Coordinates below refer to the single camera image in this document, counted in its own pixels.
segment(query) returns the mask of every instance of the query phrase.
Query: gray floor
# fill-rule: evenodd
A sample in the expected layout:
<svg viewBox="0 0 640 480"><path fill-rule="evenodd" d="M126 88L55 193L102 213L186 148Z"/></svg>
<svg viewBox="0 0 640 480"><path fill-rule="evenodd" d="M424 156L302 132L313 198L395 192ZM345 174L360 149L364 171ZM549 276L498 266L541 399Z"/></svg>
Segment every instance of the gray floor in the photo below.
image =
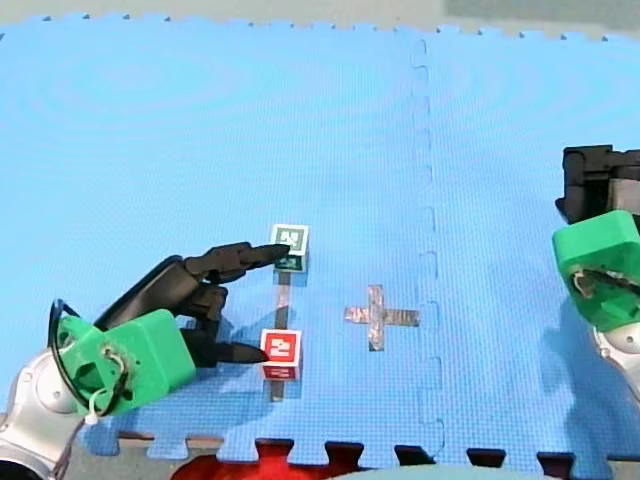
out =
<svg viewBox="0 0 640 480"><path fill-rule="evenodd" d="M468 32L491 25L510 33L523 29L544 30L550 36L583 32L600 38L615 32L640 38L639 0L5 0L0 3L0 23L39 14L55 18L67 12L98 16L114 11L132 16L162 12L176 20L199 15L218 21L246 18L258 24L286 19L300 26L327 21L338 26L373 23L381 29L409 25L425 30L456 24ZM116 458L90 457L76 448L67 479L162 480L179 465L148 460L139 448L125 448ZM634 465L616 464L615 468L620 480L640 479Z"/></svg>

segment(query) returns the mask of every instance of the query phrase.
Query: blue foam mat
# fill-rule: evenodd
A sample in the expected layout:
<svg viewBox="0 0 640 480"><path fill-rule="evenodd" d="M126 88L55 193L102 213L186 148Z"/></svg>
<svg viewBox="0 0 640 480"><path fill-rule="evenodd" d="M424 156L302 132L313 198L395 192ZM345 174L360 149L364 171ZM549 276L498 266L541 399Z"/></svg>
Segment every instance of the blue foam mat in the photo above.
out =
<svg viewBox="0 0 640 480"><path fill-rule="evenodd" d="M118 430L155 435L162 458L184 458L191 435L224 437L231 461L255 460L257 438L293 440L302 464L326 463L327 441L362 443L364 467L396 464L396 445L449 464L498 448L523 471L540 469L538 452L573 453L582 478L640 453L636 407L550 249L562 148L640 144L635 44L165 18L5 29L0 298L20 308L0 393L44 343L53 296L92 318L166 255L304 223L302 384L272 404L253 369L203 371L84 431L91 451L116 453ZM342 318L370 283L423 317L388 328L384 353ZM257 343L271 273L231 288L227 330Z"/></svg>

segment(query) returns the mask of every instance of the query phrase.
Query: zip tie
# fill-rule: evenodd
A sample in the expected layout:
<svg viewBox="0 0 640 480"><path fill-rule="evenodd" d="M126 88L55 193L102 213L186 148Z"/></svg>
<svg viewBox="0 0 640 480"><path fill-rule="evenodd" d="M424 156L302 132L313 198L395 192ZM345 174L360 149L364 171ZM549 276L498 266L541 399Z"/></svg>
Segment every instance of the zip tie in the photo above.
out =
<svg viewBox="0 0 640 480"><path fill-rule="evenodd" d="M107 390L106 388L101 388L100 390L93 392L93 394L89 398L89 413L84 417L84 423L86 423L87 425L97 425L99 417L98 413L96 412L96 400L100 395L102 395L103 393L107 393L108 391L109 390Z"/></svg>

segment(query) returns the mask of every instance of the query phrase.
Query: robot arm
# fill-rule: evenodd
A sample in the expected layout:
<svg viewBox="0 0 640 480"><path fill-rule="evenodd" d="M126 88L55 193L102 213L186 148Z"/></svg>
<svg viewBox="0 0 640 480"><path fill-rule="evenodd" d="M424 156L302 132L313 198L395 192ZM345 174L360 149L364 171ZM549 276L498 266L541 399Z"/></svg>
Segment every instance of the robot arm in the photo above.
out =
<svg viewBox="0 0 640 480"><path fill-rule="evenodd" d="M228 293L220 285L288 251L238 243L170 257L93 325L54 302L48 346L16 376L0 417L0 478L62 479L85 423L159 400L192 381L198 367L266 361L251 345L216 343ZM193 317L196 328L178 328L179 315Z"/></svg>
<svg viewBox="0 0 640 480"><path fill-rule="evenodd" d="M558 269L598 351L640 400L640 150L567 148L563 167Z"/></svg>

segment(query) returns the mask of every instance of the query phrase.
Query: black robotic finger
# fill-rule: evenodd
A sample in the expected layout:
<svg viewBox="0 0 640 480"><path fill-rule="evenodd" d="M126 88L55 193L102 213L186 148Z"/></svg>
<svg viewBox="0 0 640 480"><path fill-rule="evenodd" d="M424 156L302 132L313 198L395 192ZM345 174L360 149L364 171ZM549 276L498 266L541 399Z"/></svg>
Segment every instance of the black robotic finger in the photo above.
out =
<svg viewBox="0 0 640 480"><path fill-rule="evenodd" d="M269 360L265 352L242 343L215 343L215 335L205 330L182 329L191 358L198 368L213 368L222 363L261 363Z"/></svg>

